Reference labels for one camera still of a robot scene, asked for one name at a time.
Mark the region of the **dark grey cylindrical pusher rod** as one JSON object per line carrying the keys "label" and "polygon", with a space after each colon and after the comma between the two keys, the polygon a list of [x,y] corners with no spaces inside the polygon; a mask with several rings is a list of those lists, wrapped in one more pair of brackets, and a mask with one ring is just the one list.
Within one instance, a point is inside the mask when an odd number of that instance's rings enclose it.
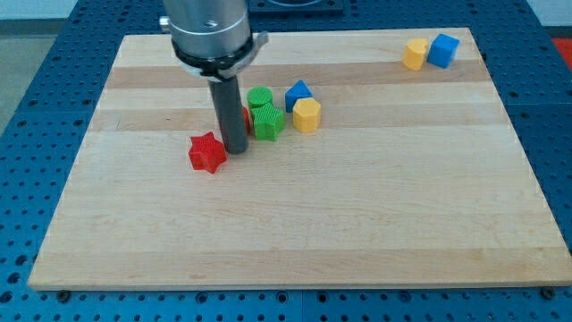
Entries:
{"label": "dark grey cylindrical pusher rod", "polygon": [[209,81],[208,84],[225,150],[233,155],[244,153],[248,149],[248,131],[238,78],[234,76],[227,80]]}

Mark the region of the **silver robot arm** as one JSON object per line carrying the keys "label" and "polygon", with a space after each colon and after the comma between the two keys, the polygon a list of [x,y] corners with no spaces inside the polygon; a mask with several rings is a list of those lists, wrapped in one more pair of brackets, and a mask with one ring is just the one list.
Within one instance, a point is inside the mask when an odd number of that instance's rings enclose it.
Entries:
{"label": "silver robot arm", "polygon": [[244,0],[164,0],[159,19],[181,66],[208,82],[225,150],[248,149],[238,74],[255,60],[269,34],[254,34]]}

